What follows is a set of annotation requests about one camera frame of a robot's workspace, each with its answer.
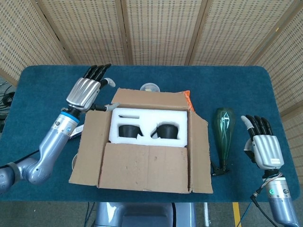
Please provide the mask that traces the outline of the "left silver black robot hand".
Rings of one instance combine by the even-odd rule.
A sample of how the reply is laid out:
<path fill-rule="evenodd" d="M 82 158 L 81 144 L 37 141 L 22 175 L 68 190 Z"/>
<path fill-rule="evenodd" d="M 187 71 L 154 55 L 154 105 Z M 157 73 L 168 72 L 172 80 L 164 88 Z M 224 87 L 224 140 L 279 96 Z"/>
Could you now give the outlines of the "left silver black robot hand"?
<path fill-rule="evenodd" d="M 88 110 L 98 111 L 112 111 L 120 104 L 113 103 L 108 105 L 96 105 L 94 101 L 98 96 L 100 90 L 109 85 L 115 87 L 116 84 L 111 78 L 104 78 L 104 74 L 110 67 L 110 64 L 106 65 L 93 65 L 85 72 L 84 76 L 79 78 L 69 95 L 66 98 L 68 108 L 66 112 L 71 114 L 81 114 Z"/>

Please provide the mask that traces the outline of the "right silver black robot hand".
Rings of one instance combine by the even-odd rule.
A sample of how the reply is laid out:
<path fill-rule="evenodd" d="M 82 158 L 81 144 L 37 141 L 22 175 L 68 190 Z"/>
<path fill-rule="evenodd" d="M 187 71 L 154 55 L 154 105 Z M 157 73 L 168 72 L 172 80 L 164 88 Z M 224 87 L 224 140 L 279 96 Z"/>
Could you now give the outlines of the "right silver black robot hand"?
<path fill-rule="evenodd" d="M 241 120 L 250 135 L 244 146 L 245 154 L 262 170 L 280 169 L 284 159 L 269 121 L 256 115 L 243 115 Z"/>

